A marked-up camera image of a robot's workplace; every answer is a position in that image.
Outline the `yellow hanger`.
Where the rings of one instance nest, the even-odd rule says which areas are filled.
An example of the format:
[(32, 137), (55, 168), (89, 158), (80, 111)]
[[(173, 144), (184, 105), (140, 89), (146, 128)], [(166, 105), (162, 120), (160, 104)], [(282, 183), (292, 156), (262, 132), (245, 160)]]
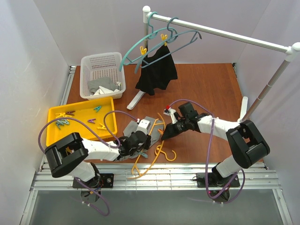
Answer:
[[(166, 123), (165, 123), (164, 118), (161, 116), (160, 113), (157, 113), (157, 115), (158, 115), (158, 118), (154, 120), (154, 124), (152, 125), (152, 127), (150, 129), (150, 134), (152, 134), (152, 131), (154, 130), (154, 128), (157, 127), (157, 126), (159, 126), (159, 125), (163, 125), (163, 129), (162, 130), (163, 131), (165, 130)], [(135, 160), (135, 163), (134, 163), (132, 169), (131, 169), (132, 175), (134, 175), (135, 171), (137, 172), (137, 175), (134, 176), (134, 177), (128, 178), (128, 180), (136, 180), (136, 179), (141, 178), (142, 176), (144, 176), (153, 167), (153, 165), (156, 163), (158, 157), (161, 154), (163, 154), (165, 156), (165, 159), (168, 162), (175, 161), (176, 158), (177, 158), (177, 153), (174, 150), (172, 150), (172, 153), (173, 153), (174, 157), (172, 159), (170, 159), (168, 157), (167, 153), (165, 151), (163, 151), (163, 146), (164, 146), (164, 141), (161, 141), (161, 143), (156, 146), (155, 151), (154, 151), (155, 157), (154, 157), (152, 163), (150, 164), (150, 166), (144, 172), (140, 172), (140, 170), (139, 170), (139, 168), (137, 166), (139, 158), (140, 158), (140, 156), (138, 156), (137, 159)]]

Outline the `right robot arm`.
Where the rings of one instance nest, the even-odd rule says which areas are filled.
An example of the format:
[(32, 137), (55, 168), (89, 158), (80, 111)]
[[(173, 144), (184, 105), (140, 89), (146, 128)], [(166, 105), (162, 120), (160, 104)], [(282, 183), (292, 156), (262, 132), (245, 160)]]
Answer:
[(180, 105), (179, 112), (167, 106), (164, 114), (169, 115), (172, 122), (165, 127), (161, 137), (163, 141), (188, 130), (212, 134), (228, 141), (232, 154), (204, 176), (202, 180), (208, 184), (227, 182), (233, 174), (248, 169), (270, 153), (269, 145), (250, 120), (231, 122), (207, 113), (199, 114), (190, 102)]

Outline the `grey-blue hanger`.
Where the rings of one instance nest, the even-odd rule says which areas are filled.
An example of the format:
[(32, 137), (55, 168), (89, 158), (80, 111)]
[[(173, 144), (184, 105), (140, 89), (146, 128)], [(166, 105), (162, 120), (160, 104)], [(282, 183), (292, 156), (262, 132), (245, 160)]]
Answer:
[[(128, 60), (129, 63), (128, 65), (130, 64), (133, 64), (134, 62), (136, 62), (136, 67), (135, 67), (135, 74), (137, 73), (138, 71), (138, 68), (146, 68), (168, 56), (171, 56), (172, 53), (194, 43), (197, 39), (202, 39), (202, 36), (200, 34), (199, 31), (197, 30), (187, 30), (187, 31), (184, 31), (184, 32), (181, 32), (181, 33), (178, 33), (177, 30), (175, 28), (172, 28), (170, 27), (170, 23), (173, 22), (175, 19), (178, 19), (177, 17), (173, 17), (171, 18), (171, 21), (167, 23), (167, 26), (165, 28), (161, 28), (161, 29), (158, 29), (158, 30), (153, 30), (153, 26), (150, 24), (150, 19), (152, 18), (153, 15), (157, 15), (156, 12), (153, 12), (150, 14), (150, 17), (147, 19), (147, 23), (146, 25), (148, 27), (151, 27), (151, 30), (152, 32), (150, 34), (147, 34), (146, 36), (144, 36), (142, 39), (140, 39), (138, 42), (136, 42), (129, 50), (128, 52), (126, 53), (126, 55), (124, 56), (124, 58), (122, 59), (122, 64), (124, 64), (124, 61), (125, 60)], [(154, 39), (157, 34), (163, 30), (167, 30), (170, 32), (170, 36), (168, 35), (163, 35), (161, 34), (161, 39), (162, 41), (157, 44), (156, 46), (154, 46), (152, 49), (148, 49), (148, 41), (150, 39)], [(174, 50), (173, 52), (169, 51), (168, 48), (167, 48), (167, 45), (174, 42), (180, 35), (183, 35), (183, 34), (186, 34), (186, 33), (193, 33), (193, 36), (191, 38), (191, 40), (186, 43), (185, 45), (181, 46), (180, 48)], [(140, 52), (141, 52), (141, 56), (137, 57), (136, 59), (134, 60), (131, 60), (128, 55), (131, 53), (131, 51), (136, 48), (141, 42), (145, 42), (146, 43), (146, 46), (143, 47), (143, 46), (140, 46)], [(164, 52), (162, 53), (162, 55), (159, 55), (157, 58), (155, 58), (154, 60), (146, 60), (146, 58), (148, 57), (149, 53), (151, 53), (152, 51), (156, 50), (157, 49), (157, 52), (156, 54), (160, 53), (159, 50), (164, 50)]]

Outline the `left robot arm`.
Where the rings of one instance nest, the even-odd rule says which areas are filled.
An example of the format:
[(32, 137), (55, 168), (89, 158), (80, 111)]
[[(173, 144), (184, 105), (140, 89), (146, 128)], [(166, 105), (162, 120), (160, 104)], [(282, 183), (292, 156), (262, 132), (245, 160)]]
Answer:
[(120, 146), (116, 141), (91, 141), (74, 132), (47, 147), (45, 155), (52, 177), (71, 175), (87, 182), (97, 177), (99, 171), (86, 160), (123, 161), (137, 156), (141, 150), (147, 150), (150, 143), (151, 136), (142, 131), (122, 137)]

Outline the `light blue clothespin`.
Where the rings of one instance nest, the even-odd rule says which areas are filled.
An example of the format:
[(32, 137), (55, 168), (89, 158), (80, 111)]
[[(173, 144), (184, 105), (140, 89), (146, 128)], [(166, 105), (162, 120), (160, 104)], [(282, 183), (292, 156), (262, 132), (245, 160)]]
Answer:
[(148, 155), (146, 153), (143, 152), (139, 152), (138, 153), (140, 156), (144, 157), (144, 158), (148, 158)]

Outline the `grey underwear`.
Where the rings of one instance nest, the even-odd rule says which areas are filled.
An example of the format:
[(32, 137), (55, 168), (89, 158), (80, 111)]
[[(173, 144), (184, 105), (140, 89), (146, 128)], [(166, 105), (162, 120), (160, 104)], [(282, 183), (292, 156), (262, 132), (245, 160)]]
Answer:
[[(150, 129), (151, 129), (152, 125), (154, 124), (155, 118), (146, 116), (144, 119), (150, 121), (148, 135), (151, 136), (150, 146), (152, 146), (160, 140), (161, 134), (157, 130), (163, 129), (163, 125), (159, 125), (159, 126), (155, 127), (154, 130), (152, 131), (152, 134), (150, 134)], [(133, 121), (133, 120), (130, 121), (129, 124), (126, 126), (126, 128), (123, 131), (124, 136), (129, 137), (133, 132), (136, 132), (137, 126), (138, 126), (138, 123), (136, 121)]]

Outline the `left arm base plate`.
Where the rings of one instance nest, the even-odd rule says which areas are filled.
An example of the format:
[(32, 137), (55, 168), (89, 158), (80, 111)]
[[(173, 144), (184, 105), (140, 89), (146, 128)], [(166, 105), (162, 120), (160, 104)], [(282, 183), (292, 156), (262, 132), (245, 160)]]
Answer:
[(91, 189), (112, 188), (114, 182), (113, 173), (96, 173), (92, 175), (75, 176), (72, 184), (73, 188), (84, 188), (76, 178)]

